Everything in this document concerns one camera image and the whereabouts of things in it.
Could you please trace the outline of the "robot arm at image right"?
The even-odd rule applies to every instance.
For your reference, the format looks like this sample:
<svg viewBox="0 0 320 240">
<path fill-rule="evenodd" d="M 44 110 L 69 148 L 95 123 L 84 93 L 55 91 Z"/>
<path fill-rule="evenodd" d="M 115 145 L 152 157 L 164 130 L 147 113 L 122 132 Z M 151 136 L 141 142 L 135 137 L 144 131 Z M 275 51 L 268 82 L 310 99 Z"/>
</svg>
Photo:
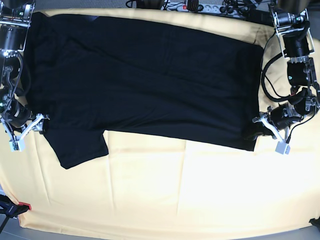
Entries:
<svg viewBox="0 0 320 240">
<path fill-rule="evenodd" d="M 252 120 L 249 139 L 271 136 L 280 143 L 289 144 L 294 128 L 320 110 L 320 85 L 314 59 L 310 57 L 315 47 L 307 10 L 309 3 L 308 0 L 273 0 L 269 4 L 280 53 L 263 65 L 260 84 L 266 97 L 279 105 L 268 107 Z M 287 80 L 291 88 L 288 96 L 276 98 L 268 92 L 265 79 L 269 67 L 280 58 L 288 60 Z"/>
</svg>

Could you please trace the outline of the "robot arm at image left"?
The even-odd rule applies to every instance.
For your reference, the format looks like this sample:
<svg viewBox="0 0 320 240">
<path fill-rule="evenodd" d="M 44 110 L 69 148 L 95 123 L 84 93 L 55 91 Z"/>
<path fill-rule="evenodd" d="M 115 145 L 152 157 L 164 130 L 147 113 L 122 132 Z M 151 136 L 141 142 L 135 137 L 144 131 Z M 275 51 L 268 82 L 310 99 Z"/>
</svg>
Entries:
<svg viewBox="0 0 320 240">
<path fill-rule="evenodd" d="M 23 72 L 27 70 L 22 53 L 35 9 L 34 0 L 2 0 L 0 2 L 0 122 L 9 135 L 13 150 L 22 150 L 24 138 L 31 131 L 43 133 L 48 115 L 33 114 L 19 102 L 31 88 L 31 78 L 20 88 Z"/>
</svg>

